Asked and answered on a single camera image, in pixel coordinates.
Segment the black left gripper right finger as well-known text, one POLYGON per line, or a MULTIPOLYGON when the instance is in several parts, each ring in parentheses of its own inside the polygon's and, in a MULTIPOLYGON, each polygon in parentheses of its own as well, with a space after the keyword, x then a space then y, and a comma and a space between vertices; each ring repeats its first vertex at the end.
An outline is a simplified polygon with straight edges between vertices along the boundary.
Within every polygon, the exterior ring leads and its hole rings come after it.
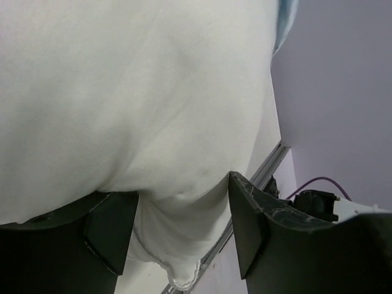
POLYGON ((282 225, 265 209, 275 199, 255 196, 264 224, 262 247, 245 269, 245 244, 235 237, 240 276, 249 293, 390 293, 391 215, 360 214, 303 228, 282 225))

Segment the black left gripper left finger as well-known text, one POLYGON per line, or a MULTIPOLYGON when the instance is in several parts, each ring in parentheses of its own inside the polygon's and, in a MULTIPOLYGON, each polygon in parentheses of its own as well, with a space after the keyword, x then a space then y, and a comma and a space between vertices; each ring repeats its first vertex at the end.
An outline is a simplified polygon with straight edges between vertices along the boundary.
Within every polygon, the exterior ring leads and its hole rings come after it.
POLYGON ((114 293, 136 192, 94 192, 23 224, 1 226, 1 293, 114 293))

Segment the white pillow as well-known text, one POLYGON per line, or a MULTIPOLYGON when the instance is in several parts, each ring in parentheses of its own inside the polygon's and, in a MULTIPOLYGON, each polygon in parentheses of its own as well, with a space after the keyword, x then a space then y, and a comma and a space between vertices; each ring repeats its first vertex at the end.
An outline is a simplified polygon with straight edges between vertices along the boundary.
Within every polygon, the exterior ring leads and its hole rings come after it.
POLYGON ((271 92, 277 1, 2 1, 1 223, 140 195, 128 255, 189 288, 271 92))

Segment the light blue pillowcase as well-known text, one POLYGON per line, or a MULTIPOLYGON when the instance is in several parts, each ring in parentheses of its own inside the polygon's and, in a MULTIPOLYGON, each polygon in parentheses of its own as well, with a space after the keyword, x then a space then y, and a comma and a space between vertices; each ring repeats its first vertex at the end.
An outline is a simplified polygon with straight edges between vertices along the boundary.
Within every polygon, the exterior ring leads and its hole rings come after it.
POLYGON ((300 0, 278 0, 276 17, 276 40, 273 56, 279 51, 292 29, 300 0))

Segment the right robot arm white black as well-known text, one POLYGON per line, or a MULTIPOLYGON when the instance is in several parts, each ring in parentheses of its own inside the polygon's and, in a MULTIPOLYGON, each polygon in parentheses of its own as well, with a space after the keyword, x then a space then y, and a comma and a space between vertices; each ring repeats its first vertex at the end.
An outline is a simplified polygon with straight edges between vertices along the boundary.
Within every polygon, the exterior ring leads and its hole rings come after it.
POLYGON ((300 208, 294 207, 294 202, 279 198, 274 178, 270 178, 262 191, 275 200, 265 209, 271 213, 270 217, 282 225, 298 225, 311 227, 324 226, 330 223, 339 223, 360 214, 387 214, 391 213, 378 208, 378 206, 364 206, 339 198, 329 192, 306 190, 305 196, 296 196, 300 208))

